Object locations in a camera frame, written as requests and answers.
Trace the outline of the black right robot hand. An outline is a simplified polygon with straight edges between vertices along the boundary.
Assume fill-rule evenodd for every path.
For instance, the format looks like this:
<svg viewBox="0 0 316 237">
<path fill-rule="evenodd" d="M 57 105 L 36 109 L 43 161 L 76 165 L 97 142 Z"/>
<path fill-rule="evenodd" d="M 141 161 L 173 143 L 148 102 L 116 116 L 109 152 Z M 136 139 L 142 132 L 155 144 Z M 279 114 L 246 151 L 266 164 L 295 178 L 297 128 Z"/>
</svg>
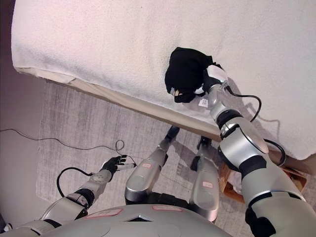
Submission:
<svg viewBox="0 0 316 237">
<path fill-rule="evenodd" d="M 228 79 L 227 73 L 220 65 L 210 65 L 202 73 L 202 84 L 194 94 L 208 93 L 212 86 L 222 85 Z"/>
</svg>

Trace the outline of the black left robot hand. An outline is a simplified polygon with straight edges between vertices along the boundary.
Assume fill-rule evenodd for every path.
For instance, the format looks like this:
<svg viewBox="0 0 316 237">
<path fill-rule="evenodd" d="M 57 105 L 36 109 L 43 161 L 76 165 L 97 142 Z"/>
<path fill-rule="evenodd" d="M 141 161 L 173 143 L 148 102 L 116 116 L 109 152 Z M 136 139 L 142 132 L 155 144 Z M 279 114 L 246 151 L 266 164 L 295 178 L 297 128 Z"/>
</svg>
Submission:
<svg viewBox="0 0 316 237">
<path fill-rule="evenodd" d="M 128 170 L 128 169 L 133 169 L 137 165 L 136 163 L 132 160 L 132 163 L 126 163 L 126 159 L 131 158 L 128 155 L 120 155 L 118 157 L 113 157 L 110 158 L 108 161 L 106 161 L 100 171 L 102 170 L 108 170 L 111 172 L 111 174 L 114 174 L 117 171 L 122 171 L 122 170 Z"/>
</svg>

